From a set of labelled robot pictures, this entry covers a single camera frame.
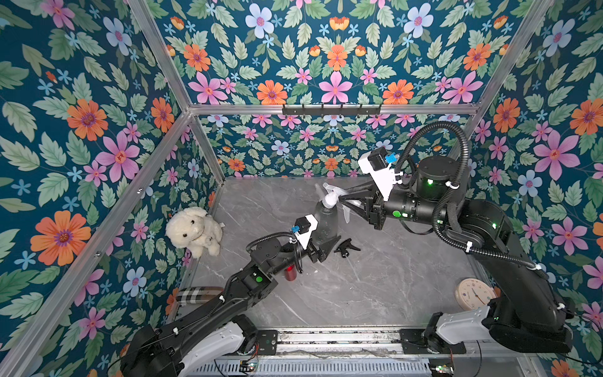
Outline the white spray nozzle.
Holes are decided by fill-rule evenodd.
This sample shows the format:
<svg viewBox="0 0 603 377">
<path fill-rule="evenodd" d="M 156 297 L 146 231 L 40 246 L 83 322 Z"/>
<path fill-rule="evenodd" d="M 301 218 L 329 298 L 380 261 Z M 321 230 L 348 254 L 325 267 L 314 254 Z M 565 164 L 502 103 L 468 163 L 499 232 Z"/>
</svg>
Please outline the white spray nozzle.
<svg viewBox="0 0 603 377">
<path fill-rule="evenodd" d="M 316 189 L 316 193 L 317 193 L 317 196 L 319 198 L 319 201 L 322 201 L 325 198 L 325 196 L 326 196 L 326 192 L 324 191 L 323 185 L 321 185 L 319 183 L 316 183 L 314 185 L 314 187 Z"/>
<path fill-rule="evenodd" d="M 340 198 L 349 195 L 350 192 L 337 186 L 329 185 L 328 183 L 323 183 L 322 187 L 326 191 L 326 194 L 321 199 L 323 206 L 325 208 L 333 208 L 336 204 L 340 204 L 342 206 L 345 223 L 349 223 L 351 210 L 341 203 Z"/>
</svg>

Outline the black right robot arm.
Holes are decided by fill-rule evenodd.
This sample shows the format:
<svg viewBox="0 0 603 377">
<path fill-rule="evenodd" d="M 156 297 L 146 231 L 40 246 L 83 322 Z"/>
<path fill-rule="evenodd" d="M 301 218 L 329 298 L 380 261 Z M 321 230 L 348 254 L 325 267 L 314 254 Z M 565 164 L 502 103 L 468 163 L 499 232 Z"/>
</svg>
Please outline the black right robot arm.
<svg viewBox="0 0 603 377">
<path fill-rule="evenodd" d="M 432 130 L 457 137 L 457 158 L 429 156 L 418 163 L 411 152 Z M 543 268 L 533 262 L 504 210 L 484 199 L 467 199 L 470 141 L 456 123 L 438 121 L 417 131 L 402 154 L 385 148 L 366 152 L 359 167 L 371 177 L 340 201 L 375 229 L 395 218 L 403 227 L 425 224 L 447 245 L 472 256 L 501 294 L 461 314 L 435 313 L 419 345 L 447 353 L 465 342 L 494 341 L 519 353 L 567 354 L 573 333 L 571 300 L 556 294 Z"/>
</svg>

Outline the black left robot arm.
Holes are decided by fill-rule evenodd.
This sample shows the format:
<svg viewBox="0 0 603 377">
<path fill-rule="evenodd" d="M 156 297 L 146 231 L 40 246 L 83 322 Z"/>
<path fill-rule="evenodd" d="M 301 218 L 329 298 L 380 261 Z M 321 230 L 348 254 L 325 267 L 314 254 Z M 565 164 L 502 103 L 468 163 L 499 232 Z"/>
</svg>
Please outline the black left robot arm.
<svg viewBox="0 0 603 377">
<path fill-rule="evenodd" d="M 120 360 L 122 375 L 187 376 L 221 356 L 250 351 L 258 330 L 245 312 L 274 290 L 278 273 L 300 267 L 304 258 L 325 261 L 339 240 L 303 248 L 291 232 L 276 232 L 252 241 L 250 262 L 227 279 L 222 293 L 168 325 L 147 325 L 134 335 Z"/>
</svg>

